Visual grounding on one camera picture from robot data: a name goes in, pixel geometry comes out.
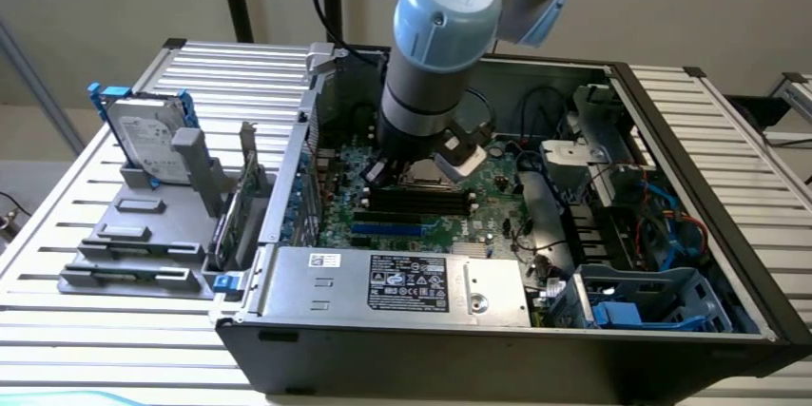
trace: metal workbench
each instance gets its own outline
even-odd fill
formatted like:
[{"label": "metal workbench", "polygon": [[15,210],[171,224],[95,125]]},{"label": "metal workbench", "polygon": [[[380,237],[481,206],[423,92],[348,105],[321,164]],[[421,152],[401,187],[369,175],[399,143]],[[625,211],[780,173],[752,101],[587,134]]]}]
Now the metal workbench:
[{"label": "metal workbench", "polygon": [[773,97],[780,97],[808,123],[812,124],[812,75],[784,73],[775,88]]},{"label": "metal workbench", "polygon": [[[260,161],[275,171],[307,90],[307,52],[188,42],[161,51],[135,89],[192,92],[207,142],[225,167],[239,167],[243,160],[240,122],[256,122]],[[633,69],[775,280],[812,324],[812,199],[805,186],[757,144],[707,79],[681,68]],[[405,404],[255,393],[212,330],[205,300],[60,295],[60,270],[116,195],[120,163],[104,127],[0,256],[0,393],[93,389],[148,404]],[[681,404],[811,403],[812,360],[764,379],[727,379]]]}]

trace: white wall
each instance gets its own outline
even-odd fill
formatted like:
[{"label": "white wall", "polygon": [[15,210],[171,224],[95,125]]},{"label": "white wall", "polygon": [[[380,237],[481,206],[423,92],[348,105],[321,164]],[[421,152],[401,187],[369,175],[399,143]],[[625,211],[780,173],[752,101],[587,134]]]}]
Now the white wall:
[{"label": "white wall", "polygon": [[[168,37],[233,40],[225,0],[0,0],[0,15],[65,106],[89,106],[91,81],[135,83]],[[31,101],[11,70],[0,103]]]},{"label": "white wall", "polygon": [[[808,0],[569,0],[541,49],[500,52],[700,66],[725,91],[761,93],[812,71]],[[249,0],[257,40],[324,39],[309,0]],[[345,0],[355,42],[391,44],[393,0]],[[0,14],[67,106],[91,80],[131,84],[169,36],[233,40],[225,0],[0,0]],[[0,64],[1,103],[31,100]]]}]

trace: green circuit board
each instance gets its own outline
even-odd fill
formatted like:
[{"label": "green circuit board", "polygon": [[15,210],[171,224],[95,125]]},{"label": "green circuit board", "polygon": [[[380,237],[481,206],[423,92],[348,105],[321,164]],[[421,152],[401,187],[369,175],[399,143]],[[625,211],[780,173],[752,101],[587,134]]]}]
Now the green circuit board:
[{"label": "green circuit board", "polygon": [[[504,151],[504,145],[500,143],[489,147]],[[521,193],[513,193],[516,168],[509,153],[504,152],[501,157],[488,157],[472,176],[456,183],[456,192],[464,190],[476,193],[476,211],[467,217],[421,215],[424,229],[420,237],[365,236],[352,232],[353,212],[365,211],[360,200],[368,184],[360,177],[360,171],[372,157],[373,149],[367,145],[345,145],[336,153],[341,171],[332,178],[336,185],[331,189],[331,199],[324,208],[320,247],[448,253],[452,252],[456,242],[485,245],[487,240],[491,258],[516,258],[511,251],[511,238],[503,234],[503,223],[509,219],[512,229],[519,228],[527,220],[527,209]],[[387,188],[404,187],[392,185]],[[369,246],[353,245],[353,237],[369,238]]]}]

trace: blue ram slot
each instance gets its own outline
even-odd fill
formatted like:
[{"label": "blue ram slot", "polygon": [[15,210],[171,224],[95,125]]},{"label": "blue ram slot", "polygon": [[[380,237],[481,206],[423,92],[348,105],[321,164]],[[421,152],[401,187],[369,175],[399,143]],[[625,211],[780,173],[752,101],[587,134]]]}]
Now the blue ram slot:
[{"label": "blue ram slot", "polygon": [[423,235],[420,225],[355,223],[351,230],[359,235],[385,235],[389,237],[420,237]]}]

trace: warning label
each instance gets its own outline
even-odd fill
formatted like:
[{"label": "warning label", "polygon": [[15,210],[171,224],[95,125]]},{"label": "warning label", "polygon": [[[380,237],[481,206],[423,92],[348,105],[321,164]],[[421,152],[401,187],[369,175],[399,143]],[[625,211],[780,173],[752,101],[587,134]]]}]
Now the warning label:
[{"label": "warning label", "polygon": [[448,313],[445,259],[372,256],[367,304],[379,311]]}]

